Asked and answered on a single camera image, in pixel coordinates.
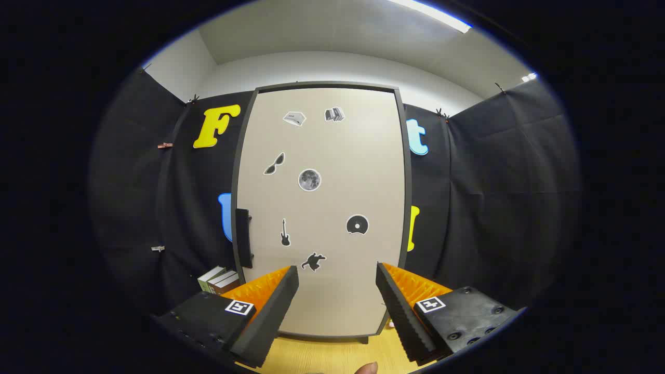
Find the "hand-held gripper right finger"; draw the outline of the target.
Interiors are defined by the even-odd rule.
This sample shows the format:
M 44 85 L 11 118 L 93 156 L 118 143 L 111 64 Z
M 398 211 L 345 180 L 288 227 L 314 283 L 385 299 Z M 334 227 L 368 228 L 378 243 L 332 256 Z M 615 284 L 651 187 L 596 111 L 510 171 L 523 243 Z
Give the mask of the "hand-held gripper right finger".
M 416 364 L 465 353 L 523 313 L 475 287 L 449 289 L 384 262 L 376 264 L 376 287 L 408 359 Z

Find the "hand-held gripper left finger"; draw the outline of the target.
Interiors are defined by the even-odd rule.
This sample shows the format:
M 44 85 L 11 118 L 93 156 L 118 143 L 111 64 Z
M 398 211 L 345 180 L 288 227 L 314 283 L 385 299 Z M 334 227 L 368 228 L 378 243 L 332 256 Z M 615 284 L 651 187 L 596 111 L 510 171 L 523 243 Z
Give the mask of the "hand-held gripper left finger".
M 299 287 L 294 265 L 221 295 L 200 291 L 154 316 L 161 330 L 225 368 L 261 367 Z

